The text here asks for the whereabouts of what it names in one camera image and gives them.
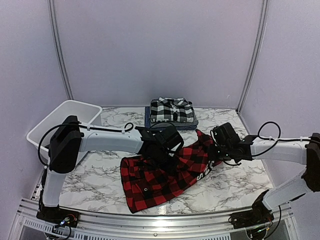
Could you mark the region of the red black plaid shirt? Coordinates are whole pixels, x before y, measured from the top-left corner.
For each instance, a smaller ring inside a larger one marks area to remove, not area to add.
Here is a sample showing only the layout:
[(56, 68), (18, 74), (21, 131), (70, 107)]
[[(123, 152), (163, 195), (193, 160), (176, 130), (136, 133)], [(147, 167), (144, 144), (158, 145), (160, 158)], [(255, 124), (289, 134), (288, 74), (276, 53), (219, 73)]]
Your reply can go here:
[(196, 130), (197, 141), (183, 147), (175, 156), (178, 165), (173, 174), (154, 169), (150, 158), (141, 155), (124, 157), (120, 162), (120, 176), (129, 211), (139, 211), (161, 205), (181, 195), (206, 177), (221, 162), (208, 158), (213, 137)]

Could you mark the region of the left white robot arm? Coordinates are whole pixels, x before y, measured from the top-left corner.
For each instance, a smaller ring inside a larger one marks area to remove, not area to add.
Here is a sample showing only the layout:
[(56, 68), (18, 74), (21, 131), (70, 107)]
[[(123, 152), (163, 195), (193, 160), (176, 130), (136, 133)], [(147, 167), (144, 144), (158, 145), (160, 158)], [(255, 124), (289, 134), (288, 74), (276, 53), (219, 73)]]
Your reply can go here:
[(123, 128), (107, 128), (81, 123), (77, 116), (68, 116), (63, 123), (50, 128), (46, 175), (42, 183), (39, 210), (53, 223), (63, 219), (59, 207), (60, 193), (66, 175), (72, 172), (78, 155), (90, 151), (120, 151), (163, 164), (182, 149), (184, 140), (174, 125), (164, 130), (154, 130), (127, 123)]

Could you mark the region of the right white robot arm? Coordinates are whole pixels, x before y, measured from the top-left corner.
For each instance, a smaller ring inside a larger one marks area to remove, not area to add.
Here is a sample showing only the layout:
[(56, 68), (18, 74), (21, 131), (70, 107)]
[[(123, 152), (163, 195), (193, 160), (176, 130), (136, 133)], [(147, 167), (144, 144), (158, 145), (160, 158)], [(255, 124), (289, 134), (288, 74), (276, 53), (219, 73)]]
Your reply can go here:
[(282, 138), (264, 137), (259, 133), (240, 138), (227, 122), (210, 131), (211, 148), (216, 160), (241, 161), (256, 159), (298, 163), (305, 166), (304, 172), (278, 187), (261, 193), (253, 202), (251, 210), (233, 213), (230, 221), (238, 226), (241, 222), (258, 224), (273, 220), (272, 210), (286, 202), (292, 202), (309, 192), (320, 190), (320, 134), (310, 137)]

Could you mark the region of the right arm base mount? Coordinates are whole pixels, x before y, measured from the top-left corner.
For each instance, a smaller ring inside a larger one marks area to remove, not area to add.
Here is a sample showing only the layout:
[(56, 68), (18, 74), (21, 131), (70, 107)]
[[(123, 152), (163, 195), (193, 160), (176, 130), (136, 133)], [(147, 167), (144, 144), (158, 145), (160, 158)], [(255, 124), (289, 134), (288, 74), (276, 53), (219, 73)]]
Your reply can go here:
[(254, 213), (253, 210), (234, 212), (230, 215), (228, 222), (234, 229), (248, 228), (255, 225), (270, 223), (274, 220), (274, 215), (267, 212), (265, 215)]

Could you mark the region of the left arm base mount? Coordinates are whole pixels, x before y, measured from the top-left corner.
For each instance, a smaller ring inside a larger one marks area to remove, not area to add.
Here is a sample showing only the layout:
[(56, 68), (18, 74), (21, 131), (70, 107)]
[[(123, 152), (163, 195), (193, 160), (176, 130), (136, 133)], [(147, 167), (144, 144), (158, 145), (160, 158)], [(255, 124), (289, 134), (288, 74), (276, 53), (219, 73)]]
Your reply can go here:
[(78, 225), (80, 213), (78, 211), (63, 208), (49, 207), (39, 210), (36, 214), (36, 218), (55, 225), (59, 225), (65, 218), (69, 218), (67, 221), (68, 225), (75, 228)]

